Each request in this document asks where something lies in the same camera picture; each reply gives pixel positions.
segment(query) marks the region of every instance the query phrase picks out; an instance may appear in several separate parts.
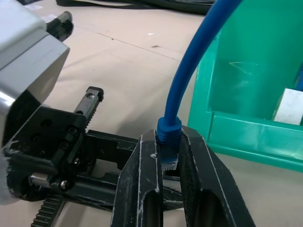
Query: blue ethernet cable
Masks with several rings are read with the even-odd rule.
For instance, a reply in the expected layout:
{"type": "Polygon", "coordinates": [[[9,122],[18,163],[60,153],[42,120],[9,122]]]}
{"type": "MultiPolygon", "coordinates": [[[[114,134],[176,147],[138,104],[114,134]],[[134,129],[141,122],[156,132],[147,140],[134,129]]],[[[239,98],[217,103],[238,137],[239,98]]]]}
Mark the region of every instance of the blue ethernet cable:
{"type": "Polygon", "coordinates": [[[177,168],[181,120],[177,117],[182,97],[198,63],[226,20],[242,0],[217,0],[190,42],[170,86],[165,114],[158,121],[157,136],[165,147],[161,151],[163,170],[177,168]]]}

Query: screw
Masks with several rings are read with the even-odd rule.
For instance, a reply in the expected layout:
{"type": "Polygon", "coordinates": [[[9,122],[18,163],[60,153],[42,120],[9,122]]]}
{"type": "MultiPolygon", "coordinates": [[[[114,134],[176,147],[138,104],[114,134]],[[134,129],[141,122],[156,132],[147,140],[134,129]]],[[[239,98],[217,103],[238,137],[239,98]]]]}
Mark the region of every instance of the screw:
{"type": "Polygon", "coordinates": [[[71,135],[76,135],[78,132],[78,130],[76,128],[70,128],[68,129],[68,133],[70,133],[71,135]]]}
{"type": "Polygon", "coordinates": [[[79,159],[79,158],[76,158],[75,161],[74,161],[74,164],[77,165],[77,164],[79,164],[79,163],[80,163],[80,159],[79,159]]]}
{"type": "Polygon", "coordinates": [[[65,142],[65,141],[61,142],[59,147],[63,150],[67,149],[68,148],[68,142],[65,142]]]}
{"type": "Polygon", "coordinates": [[[87,97],[87,98],[94,98],[95,95],[94,95],[93,93],[88,93],[88,94],[86,95],[86,97],[87,97]]]}
{"type": "Polygon", "coordinates": [[[64,181],[60,182],[60,188],[61,189],[65,190],[67,188],[67,186],[68,186],[68,181],[67,180],[64,180],[64,181]]]}

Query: tabletop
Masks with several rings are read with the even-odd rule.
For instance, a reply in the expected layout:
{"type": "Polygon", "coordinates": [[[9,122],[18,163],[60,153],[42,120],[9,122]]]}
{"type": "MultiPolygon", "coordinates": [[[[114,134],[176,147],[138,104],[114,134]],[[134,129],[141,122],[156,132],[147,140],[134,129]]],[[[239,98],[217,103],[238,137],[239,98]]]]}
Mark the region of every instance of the tabletop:
{"type": "MultiPolygon", "coordinates": [[[[65,41],[71,52],[47,105],[73,111],[87,87],[101,87],[104,100],[89,129],[138,138],[156,128],[173,76],[202,16],[159,9],[64,8],[55,0],[30,8],[45,20],[70,11],[75,24],[65,41]]],[[[194,83],[195,76],[178,113],[184,125],[194,83]]],[[[303,174],[218,156],[232,172],[256,226],[303,226],[303,174]]],[[[116,168],[113,163],[104,166],[116,168]]],[[[41,204],[18,201],[0,206],[1,226],[29,227],[41,204]]],[[[56,226],[108,227],[110,218],[110,212],[67,203],[56,226]]],[[[164,225],[185,227],[183,211],[165,212],[164,225]]]]}

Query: robotic arm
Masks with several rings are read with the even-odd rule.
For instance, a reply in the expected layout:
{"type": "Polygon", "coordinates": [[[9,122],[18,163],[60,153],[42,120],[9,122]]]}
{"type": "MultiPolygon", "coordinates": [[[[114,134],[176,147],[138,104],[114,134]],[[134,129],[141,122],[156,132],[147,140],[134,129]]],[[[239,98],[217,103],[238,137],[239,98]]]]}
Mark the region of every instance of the robotic arm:
{"type": "Polygon", "coordinates": [[[183,126],[177,170],[162,172],[155,130],[138,140],[86,131],[102,89],[89,87],[73,113],[41,106],[69,52],[61,41],[71,15],[46,25],[6,4],[16,14],[0,14],[10,22],[0,24],[9,31],[0,38],[0,202],[44,200],[33,227],[54,226],[65,201],[112,211],[112,227],[162,227],[163,211],[182,207],[188,227],[255,226],[230,171],[195,130],[183,126]],[[97,159],[116,162],[121,174],[91,176],[97,159]],[[182,193],[163,186],[172,178],[182,193]]]}

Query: green storage crate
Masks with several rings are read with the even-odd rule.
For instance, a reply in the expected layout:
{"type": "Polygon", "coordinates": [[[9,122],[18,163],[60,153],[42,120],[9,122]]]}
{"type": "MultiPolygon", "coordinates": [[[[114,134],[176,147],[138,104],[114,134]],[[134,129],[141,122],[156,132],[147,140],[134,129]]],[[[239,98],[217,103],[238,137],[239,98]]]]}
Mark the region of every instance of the green storage crate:
{"type": "Polygon", "coordinates": [[[188,125],[214,152],[303,172],[303,126],[272,121],[303,63],[302,9],[244,0],[208,48],[188,125]]]}

